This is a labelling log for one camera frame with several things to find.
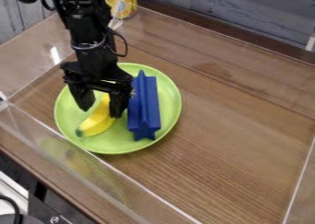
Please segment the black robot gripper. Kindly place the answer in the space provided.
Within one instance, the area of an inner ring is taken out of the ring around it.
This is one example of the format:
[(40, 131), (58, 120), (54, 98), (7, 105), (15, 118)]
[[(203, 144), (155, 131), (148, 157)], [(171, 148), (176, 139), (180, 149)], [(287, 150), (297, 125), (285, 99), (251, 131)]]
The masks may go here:
[(119, 67), (120, 54), (111, 46), (74, 46), (76, 61), (64, 62), (64, 82), (78, 107), (87, 112), (95, 103), (94, 90), (110, 93), (110, 114), (119, 118), (132, 96), (132, 76)]

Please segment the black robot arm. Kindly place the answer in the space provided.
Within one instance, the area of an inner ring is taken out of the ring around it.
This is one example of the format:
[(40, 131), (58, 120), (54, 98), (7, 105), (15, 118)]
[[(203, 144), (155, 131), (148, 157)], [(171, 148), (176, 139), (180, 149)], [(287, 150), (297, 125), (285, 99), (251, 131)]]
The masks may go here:
[(111, 6), (104, 0), (19, 0), (26, 4), (42, 2), (54, 10), (71, 34), (74, 62), (64, 62), (64, 82), (82, 110), (95, 103), (94, 92), (110, 95), (110, 116), (119, 118), (128, 108), (134, 77), (119, 68), (119, 53), (115, 38), (119, 33), (110, 27)]

